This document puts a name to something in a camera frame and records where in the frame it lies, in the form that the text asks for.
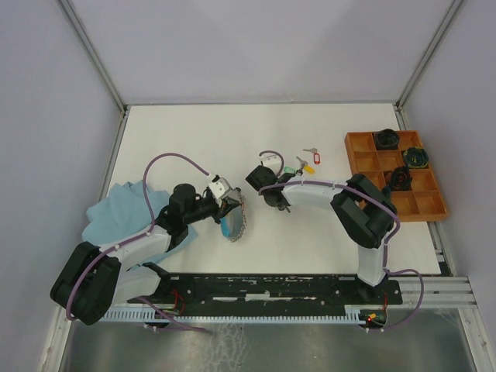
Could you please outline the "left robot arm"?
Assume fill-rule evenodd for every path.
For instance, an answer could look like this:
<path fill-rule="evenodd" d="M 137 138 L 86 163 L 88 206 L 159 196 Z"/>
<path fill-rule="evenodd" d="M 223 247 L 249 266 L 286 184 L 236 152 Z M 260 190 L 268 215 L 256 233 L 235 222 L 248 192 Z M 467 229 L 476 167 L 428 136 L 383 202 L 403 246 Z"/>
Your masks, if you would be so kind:
<path fill-rule="evenodd" d="M 79 243 L 50 290 L 51 300 L 65 309 L 69 319 L 87 326 L 102 319 L 113 305 L 134 298 L 167 300 L 171 276 L 152 260 L 178 248 L 190 225 L 205 219 L 220 226 L 227 240 L 237 241 L 246 225 L 240 188 L 230 187 L 223 178 L 210 183 L 202 194 L 190 184 L 179 184 L 142 231 L 103 246 Z"/>

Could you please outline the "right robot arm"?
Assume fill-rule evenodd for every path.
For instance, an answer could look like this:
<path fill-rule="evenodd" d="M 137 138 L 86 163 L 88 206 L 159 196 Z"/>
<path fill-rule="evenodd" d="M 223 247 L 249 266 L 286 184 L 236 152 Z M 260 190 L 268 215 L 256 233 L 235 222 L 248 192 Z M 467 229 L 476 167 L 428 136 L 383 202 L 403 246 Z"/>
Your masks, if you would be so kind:
<path fill-rule="evenodd" d="M 387 189 L 377 188 L 364 174 L 354 174 L 341 183 L 290 173 L 278 177 L 263 165 L 252 170 L 246 181 L 266 204 L 280 211 L 296 205 L 333 210 L 357 245 L 356 296 L 373 303 L 383 295 L 388 245 L 401 226 Z"/>

